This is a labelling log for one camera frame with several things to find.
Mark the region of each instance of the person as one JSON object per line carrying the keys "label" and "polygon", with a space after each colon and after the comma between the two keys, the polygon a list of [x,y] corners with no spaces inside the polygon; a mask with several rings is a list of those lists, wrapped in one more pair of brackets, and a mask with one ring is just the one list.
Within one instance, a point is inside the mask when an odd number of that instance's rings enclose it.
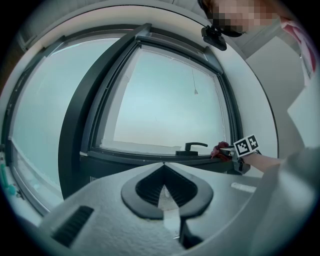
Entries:
{"label": "person", "polygon": [[[279,16],[281,27],[295,38],[300,46],[304,84],[310,83],[316,71],[316,51],[312,40],[296,21],[294,15],[278,0],[198,0],[213,26],[222,31],[244,33],[254,26],[267,26]],[[218,157],[225,161],[221,148],[228,146],[222,141],[213,148],[211,158]],[[242,157],[243,162],[265,172],[280,165],[284,160],[261,154],[251,153]]]}

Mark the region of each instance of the window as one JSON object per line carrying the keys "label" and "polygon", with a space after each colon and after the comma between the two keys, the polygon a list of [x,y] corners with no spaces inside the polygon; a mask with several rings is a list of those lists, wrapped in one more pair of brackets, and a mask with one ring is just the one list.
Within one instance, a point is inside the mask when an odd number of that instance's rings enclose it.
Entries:
{"label": "window", "polygon": [[63,200],[58,148],[68,105],[92,64],[117,40],[90,40],[57,50],[38,64],[19,96],[12,121],[13,165],[49,210]]}
{"label": "window", "polygon": [[97,146],[102,149],[174,156],[185,144],[199,155],[226,141],[225,106],[215,74],[174,53],[143,46],[118,77],[103,112]]}

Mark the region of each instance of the frosted glass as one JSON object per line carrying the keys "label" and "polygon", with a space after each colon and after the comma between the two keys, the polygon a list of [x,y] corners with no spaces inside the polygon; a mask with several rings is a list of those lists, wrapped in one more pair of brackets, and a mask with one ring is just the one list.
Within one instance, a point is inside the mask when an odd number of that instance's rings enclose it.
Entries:
{"label": "frosted glass", "polygon": [[109,132],[105,130],[103,148],[174,155],[185,143],[200,142],[209,147],[196,150],[210,154],[225,140],[213,77],[180,60],[142,50],[124,91],[113,140],[107,139]]}
{"label": "frosted glass", "polygon": [[68,105],[92,64],[117,40],[88,41],[57,51],[25,85],[12,140],[24,160],[55,188],[60,189],[58,148]]}

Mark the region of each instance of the human arm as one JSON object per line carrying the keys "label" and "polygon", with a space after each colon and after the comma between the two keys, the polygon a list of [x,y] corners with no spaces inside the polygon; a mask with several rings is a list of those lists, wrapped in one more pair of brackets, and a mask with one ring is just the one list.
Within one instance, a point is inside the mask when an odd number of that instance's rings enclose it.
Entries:
{"label": "human arm", "polygon": [[265,172],[272,166],[280,165],[283,160],[278,158],[272,158],[261,154],[247,154],[242,157],[245,164],[253,166],[260,170],[261,172]]}

